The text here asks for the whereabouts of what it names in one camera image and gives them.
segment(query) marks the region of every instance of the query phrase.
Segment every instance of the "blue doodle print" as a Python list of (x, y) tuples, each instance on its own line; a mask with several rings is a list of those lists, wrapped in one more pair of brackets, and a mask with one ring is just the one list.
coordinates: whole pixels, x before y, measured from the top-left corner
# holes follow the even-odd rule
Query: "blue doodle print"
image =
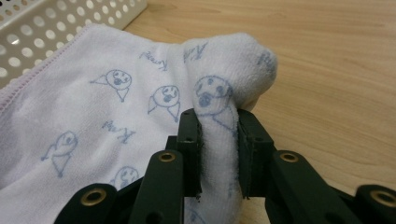
[(132, 184), (139, 178), (137, 170), (131, 166), (122, 167), (110, 181), (110, 184), (116, 189), (123, 189), (128, 185)]
[(106, 75), (100, 76), (91, 83), (108, 85), (113, 88), (121, 101), (124, 102), (126, 94), (128, 94), (129, 87), (132, 84), (131, 75), (121, 70), (111, 70)]
[(228, 81), (217, 76), (202, 77), (195, 84), (194, 92), (197, 116), (212, 117), (225, 129), (236, 132), (236, 116), (229, 107), (233, 88)]
[(196, 61), (201, 59), (202, 53), (204, 52), (206, 45), (207, 42), (204, 43), (203, 45), (197, 45), (194, 48), (184, 50), (184, 54), (183, 54), (184, 63), (186, 63), (187, 60)]
[(51, 158), (58, 177), (64, 176), (64, 168), (72, 157), (71, 153), (78, 144), (76, 135), (70, 131), (61, 134), (55, 144), (49, 146), (47, 153), (41, 157), (42, 161)]
[(265, 63), (269, 73), (271, 74), (270, 78), (275, 80), (276, 78), (276, 61), (271, 57), (271, 53), (269, 51), (265, 51), (259, 58), (257, 65), (261, 65)]
[(164, 107), (168, 113), (178, 122), (180, 110), (180, 96), (176, 86), (162, 86), (158, 88), (149, 98), (148, 114), (157, 106)]
[(151, 51), (143, 52), (142, 54), (140, 54), (139, 59), (141, 59), (143, 56), (152, 63), (158, 64), (160, 66), (158, 69), (163, 70), (163, 72), (166, 72), (168, 70), (168, 61), (156, 60), (154, 56), (152, 56)]
[(196, 211), (194, 211), (193, 209), (191, 209), (187, 206), (184, 206), (184, 209), (186, 211), (185, 212), (186, 215), (188, 214), (187, 216), (184, 217), (184, 223), (205, 224), (204, 219), (202, 217), (200, 217)]
[(113, 120), (109, 120), (106, 121), (103, 125), (102, 125), (103, 129), (107, 129), (109, 132), (111, 133), (118, 133), (120, 134), (119, 136), (117, 136), (117, 139), (120, 139), (121, 142), (123, 144), (127, 144), (128, 139), (135, 134), (135, 132), (128, 130), (127, 128), (117, 128), (116, 126), (114, 126), (113, 124)]

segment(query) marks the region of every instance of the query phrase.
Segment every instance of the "fabric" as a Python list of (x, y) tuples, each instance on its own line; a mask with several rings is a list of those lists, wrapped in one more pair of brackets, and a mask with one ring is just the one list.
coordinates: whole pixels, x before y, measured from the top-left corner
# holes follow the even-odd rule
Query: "fabric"
[(52, 223), (79, 189), (121, 189), (194, 107), (203, 127), (203, 193), (186, 223), (233, 223), (236, 108), (276, 77), (276, 57), (247, 34), (156, 43), (92, 24), (0, 90), (1, 223)]

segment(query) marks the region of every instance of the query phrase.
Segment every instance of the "brass insert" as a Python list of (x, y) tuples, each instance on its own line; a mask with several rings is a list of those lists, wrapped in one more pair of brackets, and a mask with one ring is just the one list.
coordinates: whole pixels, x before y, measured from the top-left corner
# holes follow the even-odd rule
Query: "brass insert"
[(384, 190), (375, 189), (370, 192), (370, 196), (378, 203), (382, 203), (387, 207), (396, 208), (396, 196)]
[(175, 158), (176, 158), (175, 154), (171, 152), (164, 152), (163, 154), (160, 155), (160, 161), (169, 162), (169, 161), (174, 161)]
[(289, 153), (289, 152), (280, 154), (280, 159), (282, 159), (284, 161), (288, 161), (288, 162), (297, 162), (298, 161), (298, 157), (292, 153)]
[(106, 191), (104, 189), (91, 189), (82, 195), (81, 203), (85, 206), (94, 206), (101, 203), (105, 197)]

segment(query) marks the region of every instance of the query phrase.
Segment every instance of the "wooden surface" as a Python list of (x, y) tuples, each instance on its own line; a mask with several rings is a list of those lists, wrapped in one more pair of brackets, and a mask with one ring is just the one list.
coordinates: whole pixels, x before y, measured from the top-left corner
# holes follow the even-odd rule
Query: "wooden surface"
[[(394, 0), (148, 0), (125, 30), (169, 43), (253, 35), (278, 57), (276, 83), (253, 110), (276, 147), (349, 194), (396, 189)], [(241, 223), (268, 223), (263, 199), (245, 202)]]

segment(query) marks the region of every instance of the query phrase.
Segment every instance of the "white basket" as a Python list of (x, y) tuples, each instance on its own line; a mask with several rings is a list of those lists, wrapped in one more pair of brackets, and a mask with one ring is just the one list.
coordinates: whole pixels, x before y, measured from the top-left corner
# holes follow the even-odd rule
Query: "white basket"
[(0, 89), (70, 41), (86, 24), (124, 28), (146, 0), (0, 0)]

